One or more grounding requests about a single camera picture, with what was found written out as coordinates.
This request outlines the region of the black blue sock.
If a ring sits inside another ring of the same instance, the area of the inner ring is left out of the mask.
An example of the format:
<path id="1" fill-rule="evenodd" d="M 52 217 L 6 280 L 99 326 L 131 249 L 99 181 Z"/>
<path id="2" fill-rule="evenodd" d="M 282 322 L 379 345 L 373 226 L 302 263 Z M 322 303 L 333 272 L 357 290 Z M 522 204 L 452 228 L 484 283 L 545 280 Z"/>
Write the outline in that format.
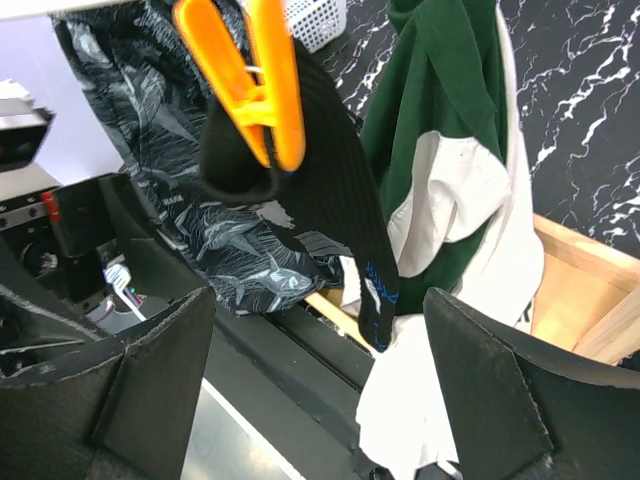
<path id="1" fill-rule="evenodd" d="M 287 248 L 352 258 L 359 332 L 383 352 L 391 342 L 399 275 L 377 183 L 332 78 L 300 41 L 293 45 L 306 135 L 302 165 L 293 173 L 260 165 L 213 100 L 200 143 L 203 183 L 227 206 L 255 212 Z"/>

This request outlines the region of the white round clip hanger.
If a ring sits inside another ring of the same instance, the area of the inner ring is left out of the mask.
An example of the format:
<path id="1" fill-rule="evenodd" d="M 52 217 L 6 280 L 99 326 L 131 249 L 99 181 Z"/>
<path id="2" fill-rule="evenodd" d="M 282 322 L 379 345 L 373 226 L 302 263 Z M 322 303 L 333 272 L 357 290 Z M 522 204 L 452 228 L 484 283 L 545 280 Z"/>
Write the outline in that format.
<path id="1" fill-rule="evenodd" d="M 131 0 L 0 0 L 0 19 L 14 20 L 50 13 L 79 11 Z"/>

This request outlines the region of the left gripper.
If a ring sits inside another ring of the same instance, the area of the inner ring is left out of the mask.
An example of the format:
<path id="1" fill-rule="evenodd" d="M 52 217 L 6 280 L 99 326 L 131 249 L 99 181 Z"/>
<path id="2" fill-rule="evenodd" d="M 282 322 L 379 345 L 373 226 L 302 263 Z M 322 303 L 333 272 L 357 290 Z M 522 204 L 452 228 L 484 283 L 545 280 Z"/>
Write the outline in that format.
<path id="1" fill-rule="evenodd" d="M 210 288 L 162 237 L 125 174 L 47 187 L 1 204 L 1 349 L 94 343 L 102 303 L 148 319 L 165 300 L 210 318 Z"/>

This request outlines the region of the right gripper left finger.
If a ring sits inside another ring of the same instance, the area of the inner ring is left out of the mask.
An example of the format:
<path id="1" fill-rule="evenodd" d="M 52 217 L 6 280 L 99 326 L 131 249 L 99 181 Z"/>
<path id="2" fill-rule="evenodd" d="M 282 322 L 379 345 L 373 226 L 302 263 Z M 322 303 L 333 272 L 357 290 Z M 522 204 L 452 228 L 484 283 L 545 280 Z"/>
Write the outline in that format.
<path id="1" fill-rule="evenodd" d="M 201 288 L 2 380 L 2 478 L 179 478 L 215 310 L 215 293 Z"/>

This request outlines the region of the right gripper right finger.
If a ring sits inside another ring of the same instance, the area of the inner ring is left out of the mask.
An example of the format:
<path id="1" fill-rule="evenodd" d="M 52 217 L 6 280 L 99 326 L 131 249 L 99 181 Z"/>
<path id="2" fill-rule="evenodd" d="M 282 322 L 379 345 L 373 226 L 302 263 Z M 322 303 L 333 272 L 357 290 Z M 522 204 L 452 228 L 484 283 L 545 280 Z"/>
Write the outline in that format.
<path id="1" fill-rule="evenodd" d="M 639 375 L 427 291 L 431 351 L 466 479 L 636 479 Z"/>

